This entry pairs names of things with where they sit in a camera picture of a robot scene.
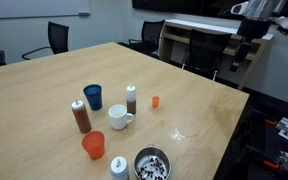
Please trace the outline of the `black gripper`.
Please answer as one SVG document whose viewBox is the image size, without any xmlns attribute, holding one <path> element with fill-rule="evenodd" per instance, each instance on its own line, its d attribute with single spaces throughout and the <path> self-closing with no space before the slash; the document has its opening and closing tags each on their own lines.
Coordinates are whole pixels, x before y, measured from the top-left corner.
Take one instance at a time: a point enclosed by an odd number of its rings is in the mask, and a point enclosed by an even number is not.
<svg viewBox="0 0 288 180">
<path fill-rule="evenodd" d="M 253 19 L 243 19 L 238 28 L 237 34 L 241 36 L 239 45 L 237 46 L 234 61 L 230 66 L 230 71 L 236 72 L 239 65 L 245 60 L 247 54 L 252 47 L 253 39 L 261 39 L 267 34 L 270 21 L 258 21 Z"/>
</svg>

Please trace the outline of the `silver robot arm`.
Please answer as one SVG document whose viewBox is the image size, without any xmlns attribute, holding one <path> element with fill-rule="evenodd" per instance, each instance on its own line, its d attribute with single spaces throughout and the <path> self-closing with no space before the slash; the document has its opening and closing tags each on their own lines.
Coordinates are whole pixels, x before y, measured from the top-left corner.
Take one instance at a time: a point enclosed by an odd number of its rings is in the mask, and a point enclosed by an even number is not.
<svg viewBox="0 0 288 180">
<path fill-rule="evenodd" d="M 251 49 L 252 40 L 261 39 L 267 34 L 269 27 L 281 12 L 286 1 L 247 0 L 231 8 L 232 14 L 242 15 L 244 19 L 237 30 L 237 34 L 241 36 L 241 40 L 236 49 L 230 71 L 236 72 L 239 65 L 245 60 Z"/>
</svg>

